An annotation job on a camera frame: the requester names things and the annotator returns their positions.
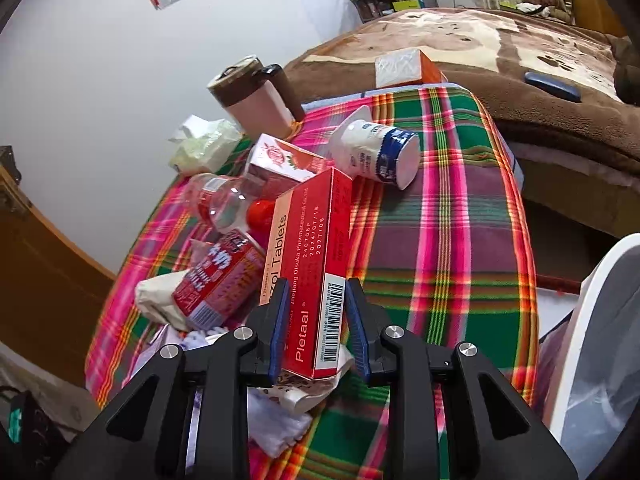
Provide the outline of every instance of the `brown blanket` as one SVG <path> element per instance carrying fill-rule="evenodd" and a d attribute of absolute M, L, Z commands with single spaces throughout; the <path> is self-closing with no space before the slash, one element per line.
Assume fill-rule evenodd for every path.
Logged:
<path fill-rule="evenodd" d="M 616 94 L 622 102 L 630 105 L 640 105 L 640 53 L 636 50 L 628 36 L 617 38 L 607 34 L 611 43 L 613 57 L 616 58 L 616 69 L 613 82 Z"/>
<path fill-rule="evenodd" d="M 416 46 L 482 100 L 507 140 L 640 175 L 640 108 L 617 98 L 616 62 L 599 32 L 500 10 L 407 10 L 309 50 L 285 70 L 309 102 L 375 88 L 375 57 Z M 582 102 L 527 85 L 528 70 L 578 86 Z"/>

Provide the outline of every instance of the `blue label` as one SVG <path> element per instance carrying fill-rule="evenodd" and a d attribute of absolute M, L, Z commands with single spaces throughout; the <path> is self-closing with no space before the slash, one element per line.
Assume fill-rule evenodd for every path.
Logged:
<path fill-rule="evenodd" d="M 398 184 L 396 182 L 396 165 L 398 156 L 415 134 L 393 128 L 385 134 L 380 147 L 380 154 L 376 162 L 376 175 L 382 182 Z"/>

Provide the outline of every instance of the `plaid blanket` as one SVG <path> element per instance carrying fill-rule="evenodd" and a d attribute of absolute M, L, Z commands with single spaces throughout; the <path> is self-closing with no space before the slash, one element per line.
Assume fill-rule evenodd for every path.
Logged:
<path fill-rule="evenodd" d="M 366 104 L 376 122 L 420 135 L 422 163 L 404 191 L 357 178 L 348 275 L 392 322 L 426 341 L 475 343 L 530 402 L 537 357 L 535 272 L 524 210 L 502 137 L 465 89 L 399 91 L 308 113 L 294 142 L 321 153 L 333 129 Z M 241 166 L 247 145 L 225 168 Z M 183 269 L 190 238 L 207 230 L 170 187 L 138 237 L 106 302 L 86 360 L 87 387 L 103 406 L 126 382 L 155 327 L 133 307 L 139 280 Z M 349 343 L 347 329 L 342 341 Z M 442 399 L 436 394 L 442 477 L 448 478 Z M 310 431 L 276 460 L 250 447 L 255 479 L 382 477 L 388 388 L 347 374 L 316 407 Z"/>

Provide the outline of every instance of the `red medicine box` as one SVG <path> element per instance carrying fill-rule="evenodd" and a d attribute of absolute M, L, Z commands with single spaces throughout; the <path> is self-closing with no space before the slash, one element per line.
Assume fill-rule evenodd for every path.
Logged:
<path fill-rule="evenodd" d="M 307 379 L 335 375 L 349 253 L 351 179 L 335 168 L 276 200 L 260 304 L 279 277 L 291 287 L 283 368 Z"/>

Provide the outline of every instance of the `black mug handle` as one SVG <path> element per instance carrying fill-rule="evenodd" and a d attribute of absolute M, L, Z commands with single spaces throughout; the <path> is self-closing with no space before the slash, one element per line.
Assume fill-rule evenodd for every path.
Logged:
<path fill-rule="evenodd" d="M 298 122 L 304 120 L 305 111 L 300 104 L 300 99 L 298 99 L 296 93 L 293 91 L 293 87 L 280 65 L 272 64 L 266 66 L 258 70 L 258 72 L 255 73 L 255 76 L 260 80 L 271 81 L 280 94 L 280 97 L 282 97 L 282 101 L 285 106 L 293 115 L 293 118 Z"/>

